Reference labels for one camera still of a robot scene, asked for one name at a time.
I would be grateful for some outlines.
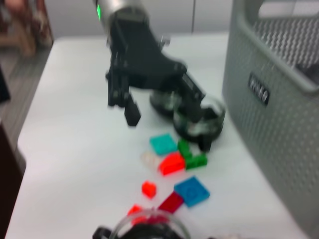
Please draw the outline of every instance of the white table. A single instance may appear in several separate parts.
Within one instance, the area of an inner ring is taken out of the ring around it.
[[[186,61],[210,95],[222,99],[227,34],[178,36],[165,51]],[[26,172],[6,239],[89,239],[99,225],[114,227],[135,203],[158,206],[175,183],[196,175],[211,192],[206,202],[178,216],[194,239],[241,234],[258,239],[305,239],[265,180],[229,116],[205,168],[169,177],[140,161],[149,138],[172,124],[133,91],[142,119],[127,127],[124,112],[107,108],[110,52],[103,38],[55,42],[18,141]],[[141,193],[145,180],[158,194]]]

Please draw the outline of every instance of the black object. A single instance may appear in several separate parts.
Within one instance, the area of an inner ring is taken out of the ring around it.
[[[0,120],[0,238],[5,238],[23,174]]]
[[[2,69],[0,67],[0,104],[10,100],[10,93],[5,84]]]
[[[93,234],[93,239],[109,239],[111,231],[99,227]],[[182,239],[166,224],[137,224],[119,239]]]
[[[297,64],[296,68],[307,76],[311,81],[319,85],[319,64],[315,63],[309,67],[303,67],[302,64]]]
[[[186,139],[187,141],[197,143],[201,151],[209,152],[212,142],[220,136],[223,130],[225,112],[223,112],[220,116],[216,114],[212,108],[204,108],[202,109],[202,112],[202,121],[198,123],[202,125],[197,125],[199,128],[198,133],[196,135],[190,135],[187,133],[187,112],[185,110],[184,104],[181,104],[178,108],[178,112],[176,113],[180,115],[180,119],[179,121],[174,119],[174,128],[182,138]]]
[[[129,126],[141,118],[129,87],[177,92],[186,102],[187,116],[198,122],[203,113],[200,107],[205,94],[187,74],[186,66],[164,56],[159,44],[145,22],[115,19],[111,26],[111,67],[108,105],[125,108]]]

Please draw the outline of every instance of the crate handle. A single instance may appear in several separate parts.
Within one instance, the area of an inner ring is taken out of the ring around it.
[[[289,17],[293,14],[295,2],[291,1],[265,1],[259,9],[259,18]]]
[[[319,91],[318,85],[299,71],[293,70],[293,68],[277,57],[258,37],[256,37],[251,25],[258,19],[259,9],[263,2],[263,0],[233,0],[233,12],[237,12],[236,20],[238,27],[300,90],[305,93],[317,93]]]
[[[293,12],[294,17],[314,17],[319,14],[319,5],[314,3],[318,3],[318,1],[314,0],[303,0],[298,1],[295,4],[295,9]]]

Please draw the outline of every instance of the small red lego piece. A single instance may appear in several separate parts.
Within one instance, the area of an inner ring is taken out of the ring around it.
[[[150,183],[150,182],[146,181],[142,185],[142,192],[144,195],[146,195],[150,199],[152,199],[156,194],[156,185],[154,183]]]
[[[162,175],[174,173],[186,167],[185,160],[180,153],[171,153],[159,165]]]
[[[184,199],[173,192],[160,206],[159,210],[174,213],[184,203]]]
[[[129,216],[129,215],[132,215],[132,214],[134,214],[134,213],[139,213],[139,212],[141,212],[142,210],[143,210],[143,208],[142,208],[141,206],[135,204],[135,205],[129,210],[128,216]],[[132,220],[132,225],[135,225],[135,224],[138,224],[138,223],[141,223],[141,222],[145,222],[145,220],[146,220],[146,217],[138,217],[138,218]]]

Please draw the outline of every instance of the green indicator light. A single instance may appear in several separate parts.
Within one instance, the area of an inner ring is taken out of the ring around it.
[[[98,5],[98,8],[96,9],[96,12],[98,13],[99,20],[101,19],[101,9],[100,5]]]

